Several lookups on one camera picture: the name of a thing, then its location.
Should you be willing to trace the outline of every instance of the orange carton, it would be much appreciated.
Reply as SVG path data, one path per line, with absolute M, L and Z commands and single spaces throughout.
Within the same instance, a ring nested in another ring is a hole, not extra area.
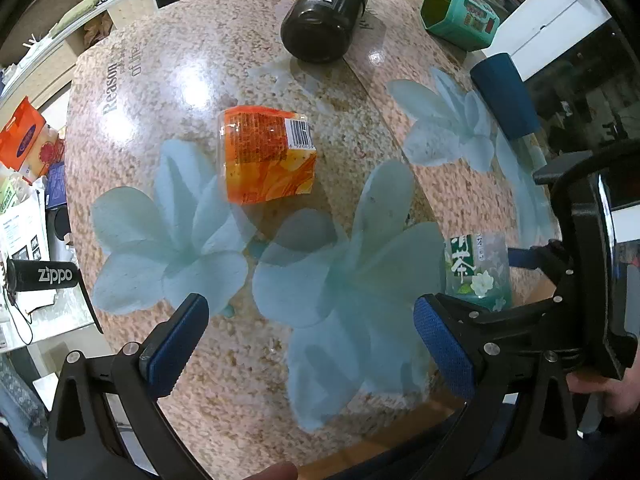
M 44 124 L 44 118 L 25 97 L 0 132 L 0 162 L 19 171 Z
M 219 160 L 230 202 L 255 204 L 310 193 L 316 148 L 305 116 L 261 106 L 220 114 Z

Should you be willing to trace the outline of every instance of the black bottle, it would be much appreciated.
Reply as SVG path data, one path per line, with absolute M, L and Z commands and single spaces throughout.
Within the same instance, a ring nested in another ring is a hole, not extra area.
M 296 0 L 280 27 L 284 47 L 311 63 L 328 63 L 349 49 L 367 0 Z

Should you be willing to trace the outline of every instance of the black cable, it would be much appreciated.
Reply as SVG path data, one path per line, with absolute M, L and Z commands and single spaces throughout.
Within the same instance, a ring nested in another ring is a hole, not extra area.
M 9 312 L 9 316 L 11 317 L 11 321 L 14 323 L 15 331 L 18 333 L 18 337 L 25 344 L 25 346 L 29 346 L 31 343 L 33 343 L 33 329 L 31 328 L 31 324 L 33 323 L 33 317 L 31 316 L 31 314 L 29 314 L 29 318 L 31 320 L 28 320 L 26 318 L 26 316 L 22 313 L 20 308 L 18 308 L 18 306 L 15 303 L 15 301 L 11 301 L 11 299 L 9 298 L 9 295 L 8 295 L 8 293 L 7 293 L 7 291 L 6 291 L 6 289 L 4 287 L 2 288 L 2 294 L 4 295 L 4 299 L 5 299 L 6 304 L 7 304 L 7 311 Z M 18 311 L 18 313 L 20 313 L 20 315 L 22 316 L 22 319 L 24 320 L 24 322 L 27 324 L 27 327 L 29 328 L 29 332 L 31 333 L 31 339 L 29 340 L 28 343 L 22 338 L 22 334 L 20 334 L 20 330 L 18 329 L 18 325 L 15 322 L 14 314 L 11 312 L 11 308 L 10 308 L 11 306 L 15 307 L 15 309 Z

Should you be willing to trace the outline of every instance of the barcode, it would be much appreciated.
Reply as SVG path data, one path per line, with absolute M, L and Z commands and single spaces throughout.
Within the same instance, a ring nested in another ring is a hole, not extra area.
M 315 149 L 306 121 L 284 119 L 284 127 L 287 131 L 287 142 L 290 148 Z

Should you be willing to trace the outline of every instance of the black cylinder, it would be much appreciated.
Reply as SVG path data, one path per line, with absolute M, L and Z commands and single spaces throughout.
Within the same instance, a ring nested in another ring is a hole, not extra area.
M 78 267 L 71 262 L 43 262 L 42 260 L 6 261 L 7 291 L 49 290 L 71 288 L 78 284 Z
M 280 27 L 284 47 L 311 63 L 341 58 L 368 0 L 296 0 Z

